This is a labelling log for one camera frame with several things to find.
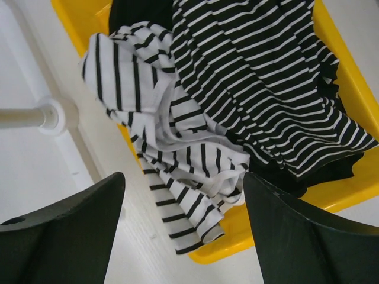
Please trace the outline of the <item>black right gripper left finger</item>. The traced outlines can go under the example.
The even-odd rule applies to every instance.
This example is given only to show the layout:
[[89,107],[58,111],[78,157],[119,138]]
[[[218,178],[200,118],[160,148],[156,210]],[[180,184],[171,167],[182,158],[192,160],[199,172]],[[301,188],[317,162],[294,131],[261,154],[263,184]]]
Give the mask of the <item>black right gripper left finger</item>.
[[116,172],[1,224],[1,283],[104,283],[125,193]]

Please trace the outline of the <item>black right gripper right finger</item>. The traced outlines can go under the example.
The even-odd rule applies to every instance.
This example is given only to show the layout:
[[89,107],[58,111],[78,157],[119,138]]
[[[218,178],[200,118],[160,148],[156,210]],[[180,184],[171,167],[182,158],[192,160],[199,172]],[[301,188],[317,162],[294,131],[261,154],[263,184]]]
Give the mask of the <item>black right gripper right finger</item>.
[[265,283],[378,283],[378,227],[329,213],[254,173],[243,179]]

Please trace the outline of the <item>white black-striped tank top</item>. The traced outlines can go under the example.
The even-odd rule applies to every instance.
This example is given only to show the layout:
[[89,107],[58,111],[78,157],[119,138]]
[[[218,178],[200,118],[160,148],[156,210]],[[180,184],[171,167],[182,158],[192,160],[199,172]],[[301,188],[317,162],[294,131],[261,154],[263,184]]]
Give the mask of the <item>white black-striped tank top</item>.
[[124,127],[177,254],[220,238],[244,203],[249,156],[183,89],[171,33],[149,22],[93,34],[81,61],[88,89]]

